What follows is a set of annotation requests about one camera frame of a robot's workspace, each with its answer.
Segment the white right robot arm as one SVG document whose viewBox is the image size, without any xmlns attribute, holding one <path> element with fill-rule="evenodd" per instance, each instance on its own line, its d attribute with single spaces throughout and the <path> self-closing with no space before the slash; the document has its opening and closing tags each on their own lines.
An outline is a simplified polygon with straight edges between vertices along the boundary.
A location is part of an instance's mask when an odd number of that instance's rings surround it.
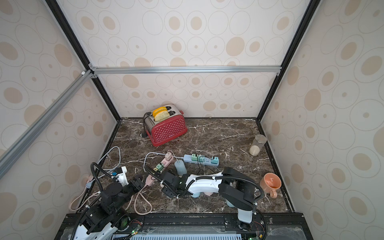
<svg viewBox="0 0 384 240">
<path fill-rule="evenodd" d="M 265 196 L 264 190 L 254 180 L 229 167 L 213 175 L 184 174 L 179 177 L 165 171 L 155 173 L 153 178 L 163 185 L 162 192 L 170 198 L 219 194 L 238 209 L 238 220 L 246 224 L 253 221 L 256 205 Z"/>
</svg>

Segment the pink power strip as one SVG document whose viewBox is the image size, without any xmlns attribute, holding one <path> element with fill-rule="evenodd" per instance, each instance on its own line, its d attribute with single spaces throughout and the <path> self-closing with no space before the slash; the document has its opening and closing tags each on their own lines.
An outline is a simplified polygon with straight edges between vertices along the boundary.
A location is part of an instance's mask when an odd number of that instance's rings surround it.
<svg viewBox="0 0 384 240">
<path fill-rule="evenodd" d="M 156 165 L 153 171 L 157 174 L 161 174 L 174 160 L 174 155 L 171 152 L 164 154 L 163 160 Z M 151 186 L 157 179 L 152 175 L 148 175 L 146 178 L 145 186 Z"/>
</svg>

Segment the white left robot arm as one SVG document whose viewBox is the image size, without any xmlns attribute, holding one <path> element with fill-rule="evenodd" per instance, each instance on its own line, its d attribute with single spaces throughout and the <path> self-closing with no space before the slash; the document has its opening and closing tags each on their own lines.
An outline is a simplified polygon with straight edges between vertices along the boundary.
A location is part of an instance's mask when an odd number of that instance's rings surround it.
<svg viewBox="0 0 384 240">
<path fill-rule="evenodd" d="M 96 177 L 96 169 L 112 180 L 106 188 L 103 188 Z M 140 174 L 129 180 L 126 176 L 126 167 L 108 173 L 97 163 L 91 163 L 91 172 L 100 194 L 81 213 L 69 237 L 70 240 L 109 240 L 115 232 L 127 230 L 131 219 L 123 206 L 145 187 L 148 176 Z"/>
</svg>

